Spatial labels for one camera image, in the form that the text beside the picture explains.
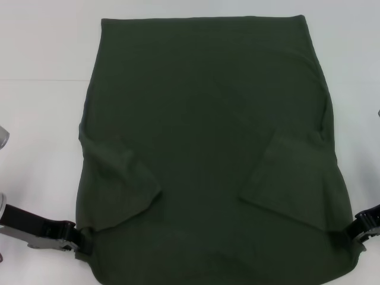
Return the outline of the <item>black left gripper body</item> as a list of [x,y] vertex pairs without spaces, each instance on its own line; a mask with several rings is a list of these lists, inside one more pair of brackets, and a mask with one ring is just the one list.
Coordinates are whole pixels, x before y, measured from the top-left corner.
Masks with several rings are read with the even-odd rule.
[[76,244],[70,234],[75,224],[55,221],[6,205],[1,216],[1,234],[22,240],[32,249],[75,251]]

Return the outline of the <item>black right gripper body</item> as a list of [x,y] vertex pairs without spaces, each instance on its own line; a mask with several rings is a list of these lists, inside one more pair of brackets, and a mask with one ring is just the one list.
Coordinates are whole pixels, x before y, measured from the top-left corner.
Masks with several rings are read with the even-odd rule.
[[360,242],[363,243],[370,238],[379,236],[379,209],[380,205],[377,205],[355,215],[356,221],[362,228],[362,232],[357,236]]

